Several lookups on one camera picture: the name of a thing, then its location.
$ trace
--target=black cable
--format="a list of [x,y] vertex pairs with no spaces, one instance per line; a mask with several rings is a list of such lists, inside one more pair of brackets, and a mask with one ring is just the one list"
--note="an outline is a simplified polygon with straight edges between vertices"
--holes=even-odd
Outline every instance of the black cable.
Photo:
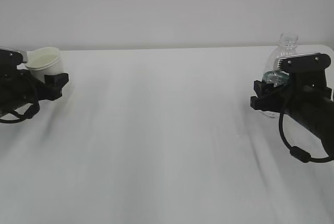
[[311,155],[306,152],[305,150],[301,149],[300,147],[292,147],[290,143],[288,142],[287,138],[285,137],[284,131],[283,131],[283,118],[285,114],[285,110],[288,107],[288,104],[290,100],[292,99],[293,93],[290,91],[289,96],[286,98],[281,111],[280,111],[280,117],[278,120],[278,130],[280,133],[280,136],[282,138],[283,143],[286,145],[286,147],[289,149],[290,154],[297,158],[298,160],[307,163],[307,162],[314,162],[314,163],[326,163],[334,160],[334,156],[328,156],[326,158],[313,158]]

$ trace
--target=white tablecloth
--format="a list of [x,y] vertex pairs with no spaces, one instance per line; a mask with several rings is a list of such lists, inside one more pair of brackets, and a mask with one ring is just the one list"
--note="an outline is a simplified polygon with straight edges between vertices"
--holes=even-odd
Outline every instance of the white tablecloth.
[[333,223],[334,163],[292,158],[249,107],[273,49],[62,52],[64,96],[0,125],[0,223]]

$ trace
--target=clear plastic bottle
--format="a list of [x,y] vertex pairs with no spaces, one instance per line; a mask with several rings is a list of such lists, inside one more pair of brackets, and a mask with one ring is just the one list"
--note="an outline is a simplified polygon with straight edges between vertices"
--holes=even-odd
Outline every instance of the clear plastic bottle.
[[[273,51],[273,53],[269,56],[267,60],[262,81],[266,83],[273,83],[274,87],[286,83],[289,79],[289,75],[285,72],[278,71],[277,67],[274,67],[274,63],[275,60],[278,58],[296,54],[297,46],[298,46],[297,34],[282,33],[278,41],[277,48]],[[264,114],[270,118],[279,117],[279,113],[264,112]]]

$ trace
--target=robotic arm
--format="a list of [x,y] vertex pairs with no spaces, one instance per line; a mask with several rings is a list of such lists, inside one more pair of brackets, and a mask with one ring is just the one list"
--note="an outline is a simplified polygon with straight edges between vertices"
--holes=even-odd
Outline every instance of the robotic arm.
[[[0,118],[7,114],[16,120],[0,119],[0,123],[19,123],[31,119],[40,110],[39,101],[56,100],[62,96],[62,88],[68,83],[68,74],[45,75],[45,83],[33,77],[26,69],[17,66],[26,63],[26,52],[0,48]],[[24,114],[15,110],[31,104]]]
[[[274,87],[263,81],[254,82],[257,96],[250,98],[254,110],[280,113],[279,132],[290,154],[307,163],[334,160],[334,101],[327,87],[325,69],[331,60],[327,54],[311,53],[281,58],[276,63],[280,71],[289,74],[286,84]],[[283,132],[283,117],[287,114],[317,136],[328,154],[313,158],[305,150],[291,146]]]

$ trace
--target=paper cup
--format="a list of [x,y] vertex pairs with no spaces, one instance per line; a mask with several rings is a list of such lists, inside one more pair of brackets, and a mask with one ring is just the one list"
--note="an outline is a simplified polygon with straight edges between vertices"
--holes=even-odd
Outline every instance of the paper cup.
[[57,75],[64,72],[61,52],[58,48],[41,48],[30,52],[26,68],[33,77],[45,83],[44,75]]

